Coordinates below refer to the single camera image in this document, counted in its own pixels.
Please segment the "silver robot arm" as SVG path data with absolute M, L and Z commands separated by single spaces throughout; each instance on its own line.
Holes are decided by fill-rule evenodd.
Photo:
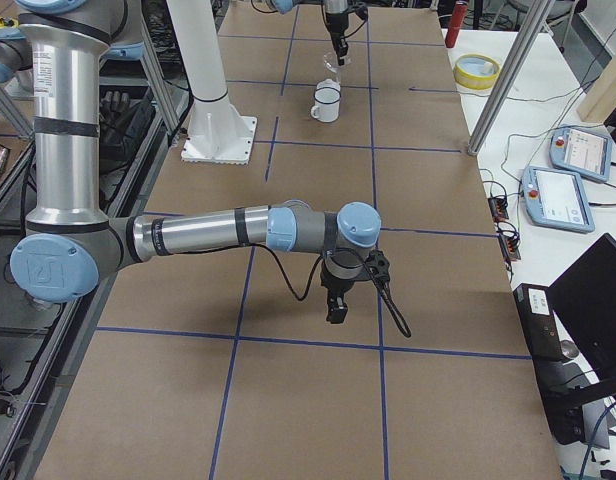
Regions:
M 349 61 L 348 29 L 350 26 L 349 16 L 353 12 L 351 1 L 252 1 L 251 5 L 258 8 L 261 13 L 277 13 L 285 15 L 302 5 L 308 5 L 319 12 L 325 30 L 332 44 L 334 61 L 338 67 L 344 66 Z
M 112 218 L 99 202 L 101 58 L 139 43 L 137 1 L 23 1 L 20 28 L 32 47 L 36 205 L 10 255 L 16 284 L 31 297 L 67 303 L 103 279 L 154 257 L 242 247 L 313 253 L 311 277 L 327 291 L 327 319 L 343 322 L 345 294 L 376 287 L 384 265 L 376 249 L 381 219 L 368 204 L 337 212 L 299 200 L 201 216 Z

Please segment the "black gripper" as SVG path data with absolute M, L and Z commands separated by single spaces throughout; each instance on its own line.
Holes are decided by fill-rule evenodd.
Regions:
M 345 321 L 348 307 L 344 301 L 345 294 L 350 291 L 354 284 L 354 279 L 341 279 L 331 274 L 327 269 L 322 269 L 320 273 L 321 285 L 327 290 L 327 317 L 330 324 L 339 324 Z
M 326 13 L 325 25 L 332 36 L 333 49 L 336 55 L 337 63 L 343 64 L 344 58 L 348 55 L 348 42 L 346 39 L 346 30 L 349 27 L 347 13 Z

